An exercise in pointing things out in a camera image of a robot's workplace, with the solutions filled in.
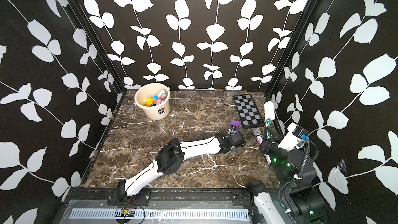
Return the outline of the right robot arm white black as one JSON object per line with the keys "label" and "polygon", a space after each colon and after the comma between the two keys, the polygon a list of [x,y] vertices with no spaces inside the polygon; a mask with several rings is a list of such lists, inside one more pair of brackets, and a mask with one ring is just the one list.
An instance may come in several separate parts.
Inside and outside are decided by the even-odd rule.
{"label": "right robot arm white black", "polygon": [[279,186],[266,189],[258,181],[251,185],[254,205],[266,224],[326,224],[325,202],[312,186],[317,176],[314,162],[318,147],[309,132],[293,123],[285,136],[270,127],[264,130],[259,150],[267,157]]}

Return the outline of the light blue trowel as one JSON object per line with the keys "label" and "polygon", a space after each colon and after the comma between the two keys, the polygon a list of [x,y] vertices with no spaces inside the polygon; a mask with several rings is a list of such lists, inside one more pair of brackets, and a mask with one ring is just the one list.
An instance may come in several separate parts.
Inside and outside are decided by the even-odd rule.
{"label": "light blue trowel", "polygon": [[153,97],[153,99],[154,99],[154,100],[158,100],[158,99],[161,98],[161,96],[162,96],[163,94],[166,94],[166,91],[165,91],[164,89],[161,90],[157,95],[155,95],[155,96]]}

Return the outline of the purple trowel pink handle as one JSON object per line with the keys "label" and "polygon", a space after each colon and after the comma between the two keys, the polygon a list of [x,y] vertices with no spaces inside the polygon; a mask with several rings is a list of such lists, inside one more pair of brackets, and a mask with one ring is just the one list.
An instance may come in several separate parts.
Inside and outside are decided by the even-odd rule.
{"label": "purple trowel pink handle", "polygon": [[228,134],[237,133],[240,131],[240,129],[241,129],[241,122],[236,120],[231,120]]}

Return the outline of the green white scrub brush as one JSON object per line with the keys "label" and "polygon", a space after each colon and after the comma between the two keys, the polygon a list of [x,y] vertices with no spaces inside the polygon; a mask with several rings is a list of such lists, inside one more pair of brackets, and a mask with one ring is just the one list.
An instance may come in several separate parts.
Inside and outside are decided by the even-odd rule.
{"label": "green white scrub brush", "polygon": [[270,128],[275,120],[275,105],[272,101],[267,101],[264,103],[264,119],[265,126]]}

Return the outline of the purple square trowel front row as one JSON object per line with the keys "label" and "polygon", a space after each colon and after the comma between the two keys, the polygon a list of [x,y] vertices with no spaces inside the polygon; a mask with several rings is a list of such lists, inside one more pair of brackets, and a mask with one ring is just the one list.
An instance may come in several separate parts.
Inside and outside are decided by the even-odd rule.
{"label": "purple square trowel front row", "polygon": [[164,102],[164,100],[166,99],[166,97],[167,97],[167,94],[166,94],[166,93],[163,93],[163,94],[155,101],[156,105],[159,105],[159,104],[161,104],[162,102]]}

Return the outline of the yellow trowel yellow handle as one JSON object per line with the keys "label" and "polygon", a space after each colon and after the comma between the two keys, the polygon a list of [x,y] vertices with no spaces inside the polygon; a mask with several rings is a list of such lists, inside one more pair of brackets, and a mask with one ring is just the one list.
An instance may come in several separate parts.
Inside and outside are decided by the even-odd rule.
{"label": "yellow trowel yellow handle", "polygon": [[153,97],[148,98],[148,99],[146,100],[145,106],[146,106],[146,107],[150,107],[150,106],[152,106],[152,105],[154,104],[154,102],[156,102],[156,100],[154,100]]}

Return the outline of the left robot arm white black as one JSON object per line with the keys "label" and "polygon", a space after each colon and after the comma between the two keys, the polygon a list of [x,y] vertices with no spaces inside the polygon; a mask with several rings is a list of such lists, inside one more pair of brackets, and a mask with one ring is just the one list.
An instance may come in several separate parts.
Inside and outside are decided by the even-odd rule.
{"label": "left robot arm white black", "polygon": [[244,136],[240,133],[217,134],[210,138],[181,142],[175,138],[163,146],[148,167],[130,179],[123,179],[116,187],[119,198],[137,195],[145,186],[157,178],[176,173],[188,159],[207,154],[228,154],[238,147],[246,145]]}

